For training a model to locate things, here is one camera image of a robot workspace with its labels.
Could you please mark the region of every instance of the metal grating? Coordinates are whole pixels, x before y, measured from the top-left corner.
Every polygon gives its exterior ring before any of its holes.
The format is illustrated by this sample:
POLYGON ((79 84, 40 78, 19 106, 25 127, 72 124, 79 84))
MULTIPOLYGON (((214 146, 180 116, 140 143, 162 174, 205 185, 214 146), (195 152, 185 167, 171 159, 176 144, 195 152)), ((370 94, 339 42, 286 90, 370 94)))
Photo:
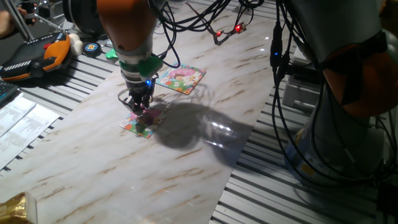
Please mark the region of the metal grating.
MULTIPOLYGON (((285 83, 280 86, 283 95, 285 83)), ((270 94, 232 172, 210 223, 377 223, 377 189, 317 192, 286 169, 272 127, 270 94)), ((310 114, 282 105, 287 125, 298 131, 310 114)), ((284 145, 288 139, 276 111, 284 145)))

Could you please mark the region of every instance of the table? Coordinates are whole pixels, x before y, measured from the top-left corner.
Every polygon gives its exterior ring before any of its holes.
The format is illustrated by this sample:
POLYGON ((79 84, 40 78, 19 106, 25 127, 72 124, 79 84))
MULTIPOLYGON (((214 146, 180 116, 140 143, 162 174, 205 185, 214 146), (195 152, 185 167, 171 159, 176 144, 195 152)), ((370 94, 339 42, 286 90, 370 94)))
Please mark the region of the table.
MULTIPOLYGON (((234 17, 222 13, 214 28, 229 29, 234 17)), ((40 223, 208 222, 272 90, 273 26, 257 17, 221 47, 207 33, 179 34, 182 62, 207 74, 190 96, 157 86, 153 105, 167 118, 149 140, 118 126, 128 112, 114 72, 1 180, 0 201, 28 190, 40 223)), ((162 37, 154 52, 166 48, 162 37)))

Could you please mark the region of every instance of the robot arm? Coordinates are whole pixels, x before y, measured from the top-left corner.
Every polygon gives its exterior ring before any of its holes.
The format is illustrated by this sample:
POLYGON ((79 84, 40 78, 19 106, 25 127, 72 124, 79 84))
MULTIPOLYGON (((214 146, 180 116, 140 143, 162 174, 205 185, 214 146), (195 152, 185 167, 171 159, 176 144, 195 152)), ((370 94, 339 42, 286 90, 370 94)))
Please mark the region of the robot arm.
POLYGON ((345 111, 375 116, 398 104, 398 40, 382 30, 375 0, 282 2, 345 111))
MULTIPOLYGON (((158 0, 161 8, 165 0, 158 0)), ((149 107, 163 61, 152 55, 152 36, 157 19, 143 0, 97 0, 99 18, 120 59, 121 74, 129 98, 122 103, 133 113, 149 107)))

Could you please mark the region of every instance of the black wire bundle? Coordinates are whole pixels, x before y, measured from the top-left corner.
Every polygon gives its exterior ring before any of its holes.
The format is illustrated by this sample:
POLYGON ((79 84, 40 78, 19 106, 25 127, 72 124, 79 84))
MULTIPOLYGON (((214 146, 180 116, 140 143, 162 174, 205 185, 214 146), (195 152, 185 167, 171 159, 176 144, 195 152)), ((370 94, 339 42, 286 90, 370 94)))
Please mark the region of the black wire bundle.
MULTIPOLYGON (((285 25, 283 27, 286 26, 288 28, 288 30, 290 31, 290 37, 289 37, 287 50, 285 51, 285 54, 283 56, 281 55, 281 52, 279 52, 280 53, 279 55, 278 54, 271 55, 271 57, 274 57, 273 59, 279 63, 277 66, 275 66, 275 65, 273 65, 271 63, 272 66, 273 66, 274 82, 275 82, 274 101, 272 102, 272 124, 273 124, 273 127, 274 127, 274 131, 275 131, 275 135, 276 135, 277 141, 279 143, 280 148, 282 149, 282 153, 284 154, 287 162, 289 164, 291 164, 291 168, 293 168, 293 170, 296 172, 296 174, 299 175, 303 180, 305 180, 305 181, 307 181, 307 182, 309 182, 309 183, 311 183, 313 185, 319 186, 319 187, 328 187, 328 188, 353 187, 353 186, 358 186, 358 185, 364 185, 364 184, 379 182, 379 181, 384 180, 385 178, 388 178, 389 175, 392 174, 392 172, 394 171, 394 169, 397 166, 396 158, 397 158, 397 151, 398 151, 398 147, 397 147, 397 144, 396 144, 394 125, 392 124, 391 112, 389 112, 389 117, 390 117, 389 119, 390 119, 390 122, 391 122, 390 123, 391 131, 393 132, 393 135, 392 135, 393 137, 392 138, 391 138, 391 136, 389 134, 389 131, 387 130, 386 126, 381 121, 380 117, 377 118, 377 123, 381 123, 382 124, 382 127, 385 130, 385 132, 387 133, 387 137, 388 137, 389 142, 391 143, 391 146, 393 148, 393 150, 392 150, 393 164, 391 165, 390 169, 388 169, 387 171, 385 171, 383 173, 380 173, 377 176, 371 175, 369 177, 363 177, 363 178, 355 179, 355 178, 348 177, 347 175, 343 174, 342 172, 339 172, 338 170, 334 169, 329 163, 327 163, 326 160, 324 160, 322 155, 320 155, 320 153, 319 153, 319 151, 317 149, 316 142, 315 142, 315 124, 317 122, 317 115, 318 115, 318 112, 320 110, 320 105, 322 103, 322 98, 323 98, 324 81, 323 81, 322 73, 320 73, 320 77, 321 77, 320 96, 319 96, 319 99, 318 99, 317 106, 315 108, 315 112, 314 112, 314 115, 313 115, 313 121, 312 121, 312 127, 311 127, 311 136, 310 136, 311 137, 311 145, 312 145, 312 148, 313 148, 315 154, 319 158, 319 160, 321 160, 322 163, 324 165, 326 165, 331 171, 333 171, 334 173, 338 174, 337 177, 330 177, 329 175, 326 175, 323 172, 319 171, 317 168, 315 168, 312 165, 311 162, 309 162, 305 158, 305 156, 302 154, 300 149, 297 147, 295 141, 293 140, 293 137, 292 137, 291 133, 289 132, 289 129, 287 127, 287 124, 285 122, 285 118, 284 118, 284 115, 283 115, 283 112, 282 112, 282 107, 281 107, 281 103, 280 103, 280 96, 279 96, 279 85, 280 85, 280 82, 282 81, 282 79, 285 77, 286 66, 289 64, 289 61, 290 61, 289 53, 290 53, 290 46, 291 46, 292 39, 294 39, 294 41, 300 47, 300 49, 305 49, 305 51, 306 51, 305 53, 306 54, 311 54, 312 52, 310 50, 309 44, 306 41, 306 38, 305 38, 303 32, 301 31, 300 27, 298 26, 298 22, 295 19, 294 13, 292 13, 292 11, 289 9, 289 6, 286 6, 283 3, 283 0, 277 0, 277 24, 276 24, 275 27, 276 28, 280 27, 280 18, 279 18, 280 17, 279 16, 280 11, 282 12, 282 15, 283 15, 284 20, 285 20, 285 25), (290 14, 290 17, 291 17, 292 21, 289 21, 289 18, 287 17, 287 13, 290 14), (304 163, 306 163, 306 165, 308 165, 318 175, 320 175, 320 176, 322 176, 322 177, 324 177, 324 178, 326 178, 328 180, 331 180, 331 181, 333 181, 336 184, 320 184, 318 182, 315 182, 315 181, 309 179, 308 177, 304 176, 293 165, 292 161, 290 160, 290 158, 288 157, 287 153, 285 152, 285 149, 284 149, 284 147, 282 145, 282 141, 280 140, 280 137, 279 137, 279 131, 277 129, 276 120, 275 120, 275 109, 276 108, 278 108, 278 110, 279 110, 280 119, 281 119, 282 124, 283 124, 283 126, 284 126, 284 128, 286 130, 286 133, 287 133, 287 135, 289 137, 290 143, 293 145, 295 151, 301 157, 301 159, 304 161, 304 163)), ((276 32, 280 32, 279 35, 275 35, 274 34, 274 37, 275 36, 276 37, 281 37, 282 30, 274 29, 274 32, 275 31, 276 32)), ((275 41, 273 40, 272 44, 273 45, 279 45, 279 47, 275 47, 274 46, 274 49, 281 49, 282 40, 281 39, 280 40, 275 40, 275 41)), ((328 93, 328 97, 329 97, 329 100, 330 100, 330 103, 331 103, 331 101, 334 100, 334 99, 331 98, 332 97, 332 93, 331 92, 328 93)), ((336 126, 336 121, 335 121, 335 115, 334 115, 334 111, 333 111, 333 105, 330 105, 330 106, 331 106, 333 124, 335 125, 336 132, 338 132, 338 128, 336 126)), ((339 137, 341 145, 345 148, 345 144, 344 144, 344 142, 342 140, 342 137, 340 136, 339 133, 337 133, 337 135, 339 137)), ((356 164, 354 164, 354 166, 357 167, 357 169, 361 173, 363 173, 356 164)))
MULTIPOLYGON (((164 7, 159 9, 158 5, 156 4, 155 0, 147 0, 148 5, 156 18, 158 18, 159 22, 162 24, 164 29, 164 34, 169 42, 169 46, 167 49, 158 54, 158 57, 161 59, 166 58, 167 52, 172 50, 176 59, 177 64, 171 65, 167 62, 164 62, 167 66, 172 68, 178 68, 181 65, 180 58, 175 50, 174 44, 177 40, 177 33, 184 32, 184 31, 193 31, 193 32, 203 32, 209 30, 211 28, 211 23, 216 19, 227 7, 227 5, 231 2, 231 0, 217 0, 213 4, 211 4, 207 9, 205 9, 202 13, 197 14, 196 16, 189 17, 182 21, 175 21, 173 12, 169 3, 166 1, 164 7), (211 15, 210 19, 206 20, 205 17, 207 15, 211 15), (172 32, 172 38, 170 38, 169 33, 167 30, 172 32)), ((260 6, 264 3, 264 0, 239 0, 241 7, 239 8, 238 16, 236 18, 235 26, 239 23, 241 16, 246 10, 251 10, 251 19, 249 24, 253 20, 254 16, 254 8, 260 6)))

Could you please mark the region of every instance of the colorful card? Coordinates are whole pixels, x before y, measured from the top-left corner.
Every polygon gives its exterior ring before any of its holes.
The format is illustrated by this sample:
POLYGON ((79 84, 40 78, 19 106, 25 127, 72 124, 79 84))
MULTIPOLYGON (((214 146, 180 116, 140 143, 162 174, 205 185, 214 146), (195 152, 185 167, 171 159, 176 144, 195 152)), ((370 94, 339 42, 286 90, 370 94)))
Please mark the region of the colorful card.
POLYGON ((131 113, 120 127, 149 139, 165 118, 166 114, 160 110, 148 108, 140 116, 131 113))
POLYGON ((165 72, 156 83, 189 95, 205 74, 206 71, 202 69, 181 64, 179 68, 171 68, 165 72))

